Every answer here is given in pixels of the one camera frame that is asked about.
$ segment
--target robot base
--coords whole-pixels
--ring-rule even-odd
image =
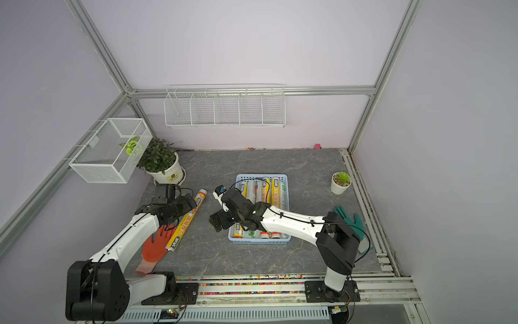
[[[358,286],[353,280],[346,281],[343,284],[342,291],[334,291],[325,286],[324,281],[306,281],[304,286],[306,287],[306,302],[308,303],[347,303],[349,296],[351,297],[351,302],[360,301],[359,293],[354,292],[355,289],[356,291],[358,290]]]
[[[149,297],[142,305],[194,305],[198,297],[198,283],[177,284],[173,272],[153,272],[167,276],[166,288],[160,295]]]

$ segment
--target green glove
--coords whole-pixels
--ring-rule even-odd
[[[339,214],[343,218],[343,220],[346,221],[347,224],[355,226],[355,227],[351,227],[351,228],[356,232],[356,234],[358,234],[360,240],[363,240],[363,237],[365,236],[365,234],[361,230],[365,231],[365,227],[363,226],[362,219],[359,217],[359,215],[357,213],[354,213],[354,220],[353,220],[352,218],[349,217],[349,215],[347,215],[346,210],[343,209],[343,206],[336,206],[333,212],[335,214]]]

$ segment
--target white flower pot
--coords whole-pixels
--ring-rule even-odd
[[[343,192],[351,185],[349,184],[347,187],[342,187],[342,186],[339,186],[335,183],[334,181],[334,178],[335,176],[339,174],[339,172],[333,174],[333,176],[331,177],[331,192],[334,193],[334,194],[343,194]]]
[[[170,167],[168,168],[167,170],[165,170],[165,174],[163,174],[161,171],[160,172],[147,172],[149,173],[150,175],[153,176],[153,178],[155,179],[155,181],[159,184],[173,184],[173,185],[177,185],[179,184],[181,181],[183,181],[184,179],[184,176],[183,176],[183,168],[180,166],[180,162],[179,162],[179,158],[178,158],[178,154],[176,154],[175,152],[175,156],[176,156],[176,161],[175,163]]]

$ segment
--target metal rail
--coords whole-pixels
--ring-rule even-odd
[[[261,88],[181,88],[181,92],[207,92],[207,93],[225,93],[225,92],[267,92],[267,91],[284,91],[284,95],[352,95],[366,94],[372,95],[375,92],[374,86],[332,86],[332,87],[261,87]],[[149,99],[149,98],[165,98],[167,89],[138,89],[128,93],[131,99]]]

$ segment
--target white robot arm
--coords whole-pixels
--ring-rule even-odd
[[[238,222],[251,230],[280,232],[308,241],[317,246],[327,265],[324,290],[328,297],[335,298],[335,292],[343,289],[347,276],[352,273],[361,239],[339,215],[307,216],[263,202],[254,205],[233,187],[226,191],[219,186],[213,196],[223,207],[209,219],[216,231]]]
[[[65,315],[68,320],[115,321],[128,306],[171,291],[173,273],[155,273],[126,281],[124,269],[135,252],[160,226],[168,226],[196,207],[191,194],[175,197],[180,187],[158,185],[150,205],[140,207],[129,224],[87,261],[67,273]]]

